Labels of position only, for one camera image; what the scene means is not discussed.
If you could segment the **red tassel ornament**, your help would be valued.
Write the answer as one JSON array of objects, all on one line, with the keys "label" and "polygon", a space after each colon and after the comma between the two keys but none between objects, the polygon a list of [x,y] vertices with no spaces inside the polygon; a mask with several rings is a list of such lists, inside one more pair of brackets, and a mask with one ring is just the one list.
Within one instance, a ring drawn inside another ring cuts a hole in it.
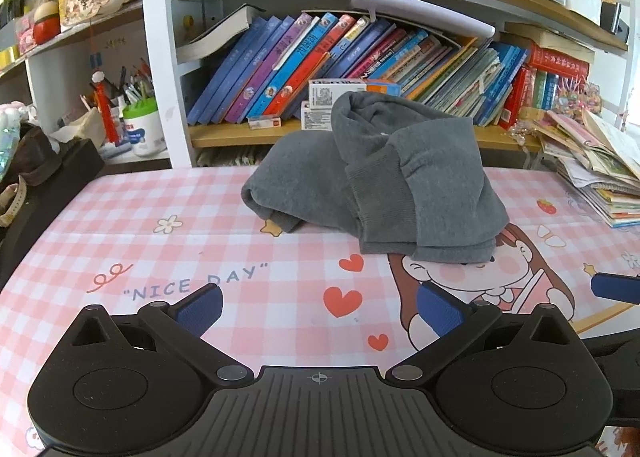
[{"label": "red tassel ornament", "polygon": [[96,105],[98,105],[99,112],[101,113],[107,142],[118,144],[119,135],[116,125],[114,125],[110,100],[107,98],[105,93],[104,72],[102,70],[96,70],[91,76],[91,81],[94,86],[94,99],[96,100]]}]

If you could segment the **upper orange white box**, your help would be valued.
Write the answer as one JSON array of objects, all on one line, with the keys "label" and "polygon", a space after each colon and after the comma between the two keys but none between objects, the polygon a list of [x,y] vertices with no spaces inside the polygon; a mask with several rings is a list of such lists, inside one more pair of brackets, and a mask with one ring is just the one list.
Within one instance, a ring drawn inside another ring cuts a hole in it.
[{"label": "upper orange white box", "polygon": [[400,95],[400,86],[381,80],[360,79],[319,79],[308,83],[308,104],[310,108],[329,109],[337,99],[347,93],[374,92],[392,96]]}]

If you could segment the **stack of magazines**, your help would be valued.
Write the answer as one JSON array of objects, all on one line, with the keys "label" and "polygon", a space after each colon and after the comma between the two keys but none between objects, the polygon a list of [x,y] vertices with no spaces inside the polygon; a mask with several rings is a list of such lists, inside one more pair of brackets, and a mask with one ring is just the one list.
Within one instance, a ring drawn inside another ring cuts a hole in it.
[{"label": "stack of magazines", "polygon": [[639,224],[639,145],[587,109],[526,107],[518,122],[538,137],[556,172],[585,198],[608,226]]}]

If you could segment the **small red white box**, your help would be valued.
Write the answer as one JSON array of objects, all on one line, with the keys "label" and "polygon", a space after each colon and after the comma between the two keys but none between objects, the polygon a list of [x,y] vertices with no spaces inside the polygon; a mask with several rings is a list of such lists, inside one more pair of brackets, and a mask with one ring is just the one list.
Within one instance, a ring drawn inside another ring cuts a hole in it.
[{"label": "small red white box", "polygon": [[277,116],[258,116],[247,119],[251,130],[268,130],[268,128],[281,128],[282,121]]}]

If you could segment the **orange white box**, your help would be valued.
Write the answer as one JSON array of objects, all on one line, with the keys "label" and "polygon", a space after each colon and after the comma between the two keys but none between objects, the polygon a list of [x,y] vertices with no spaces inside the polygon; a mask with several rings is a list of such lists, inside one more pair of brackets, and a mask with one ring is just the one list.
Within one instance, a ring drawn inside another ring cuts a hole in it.
[{"label": "orange white box", "polygon": [[400,86],[381,80],[360,79],[319,79],[308,83],[308,104],[310,108],[329,109],[337,99],[347,93],[374,92],[392,96],[400,95]]},{"label": "orange white box", "polygon": [[314,108],[309,102],[300,105],[300,122],[304,131],[331,131],[330,108]]}]

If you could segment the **grey sweatpants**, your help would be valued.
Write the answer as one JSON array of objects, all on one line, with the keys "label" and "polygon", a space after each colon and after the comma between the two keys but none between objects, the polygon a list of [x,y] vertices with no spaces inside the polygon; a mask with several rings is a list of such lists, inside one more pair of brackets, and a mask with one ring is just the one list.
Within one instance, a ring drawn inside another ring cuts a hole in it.
[{"label": "grey sweatpants", "polygon": [[371,92],[337,99],[331,131],[277,141],[241,190],[290,233],[309,223],[356,237],[364,255],[485,263],[509,223],[469,118]]}]

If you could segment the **white flat lamp bar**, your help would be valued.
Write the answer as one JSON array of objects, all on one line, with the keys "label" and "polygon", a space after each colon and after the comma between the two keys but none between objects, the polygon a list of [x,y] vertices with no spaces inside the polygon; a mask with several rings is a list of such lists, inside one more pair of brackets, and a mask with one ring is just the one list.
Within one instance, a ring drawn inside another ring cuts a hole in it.
[{"label": "white flat lamp bar", "polygon": [[421,0],[350,0],[350,5],[371,16],[398,17],[469,38],[491,39],[496,33],[496,29],[484,21]]}]

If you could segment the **pink checkered cartoon tablecloth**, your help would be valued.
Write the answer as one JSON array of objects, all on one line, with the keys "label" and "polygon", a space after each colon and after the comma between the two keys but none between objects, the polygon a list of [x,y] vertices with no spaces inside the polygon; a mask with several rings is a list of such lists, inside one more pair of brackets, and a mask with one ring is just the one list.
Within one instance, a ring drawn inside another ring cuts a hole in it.
[{"label": "pink checkered cartoon tablecloth", "polygon": [[132,314],[205,284],[224,292],[206,340],[246,365],[386,369],[412,347],[386,258],[307,226],[280,233],[242,203],[248,168],[95,180],[38,239],[1,293],[1,451],[41,442],[27,393],[86,305]]}]

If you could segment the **black case at left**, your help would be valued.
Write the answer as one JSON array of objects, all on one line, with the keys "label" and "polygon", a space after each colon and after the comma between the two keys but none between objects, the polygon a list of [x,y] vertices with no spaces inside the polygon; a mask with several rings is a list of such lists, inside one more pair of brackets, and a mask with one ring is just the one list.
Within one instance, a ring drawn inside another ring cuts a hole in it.
[{"label": "black case at left", "polygon": [[53,147],[35,125],[23,124],[1,177],[1,284],[64,208],[101,172],[104,161],[90,139]]}]

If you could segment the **lower orange white box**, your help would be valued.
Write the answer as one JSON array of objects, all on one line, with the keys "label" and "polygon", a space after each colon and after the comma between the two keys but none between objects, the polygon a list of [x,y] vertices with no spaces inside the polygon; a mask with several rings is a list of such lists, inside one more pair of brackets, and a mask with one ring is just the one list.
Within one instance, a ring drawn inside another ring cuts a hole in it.
[{"label": "lower orange white box", "polygon": [[304,131],[331,131],[330,108],[314,108],[309,102],[300,105],[300,122]]}]

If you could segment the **row of leaning books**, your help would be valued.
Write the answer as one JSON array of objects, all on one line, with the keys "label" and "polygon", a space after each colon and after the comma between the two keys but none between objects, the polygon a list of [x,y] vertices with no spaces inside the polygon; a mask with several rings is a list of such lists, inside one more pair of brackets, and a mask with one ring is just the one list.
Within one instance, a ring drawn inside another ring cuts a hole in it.
[{"label": "row of leaning books", "polygon": [[396,83],[399,96],[478,126],[509,128],[524,107],[552,109],[561,82],[559,73],[544,71],[549,56],[535,44],[463,41],[364,13],[262,17],[242,6],[179,55],[218,57],[186,112],[190,125],[300,119],[310,80],[368,79]]}]

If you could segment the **white tub green lid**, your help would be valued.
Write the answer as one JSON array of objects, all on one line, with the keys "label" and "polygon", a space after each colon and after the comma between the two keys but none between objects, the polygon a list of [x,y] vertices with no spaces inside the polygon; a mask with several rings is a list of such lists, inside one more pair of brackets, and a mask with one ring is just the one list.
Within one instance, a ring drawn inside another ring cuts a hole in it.
[{"label": "white tub green lid", "polygon": [[122,110],[122,120],[136,156],[154,156],[167,148],[160,112],[154,97],[141,99],[126,106]]}]

